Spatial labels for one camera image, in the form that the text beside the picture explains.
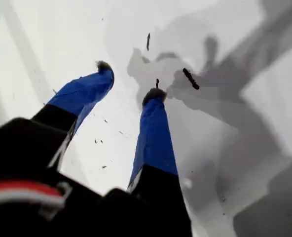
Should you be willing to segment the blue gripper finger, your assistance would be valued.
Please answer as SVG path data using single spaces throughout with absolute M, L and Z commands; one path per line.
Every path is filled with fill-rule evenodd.
M 190 237 L 191 220 L 180 187 L 165 98 L 165 91 L 152 88 L 142 101 L 128 191 L 149 207 L 148 230 L 157 236 Z
M 96 66 L 97 72 L 65 84 L 33 116 L 33 121 L 51 130 L 37 136 L 35 141 L 38 147 L 50 146 L 54 142 L 54 130 L 68 132 L 73 138 L 95 105 L 112 89 L 115 76 L 111 66 L 104 61 L 98 61 Z

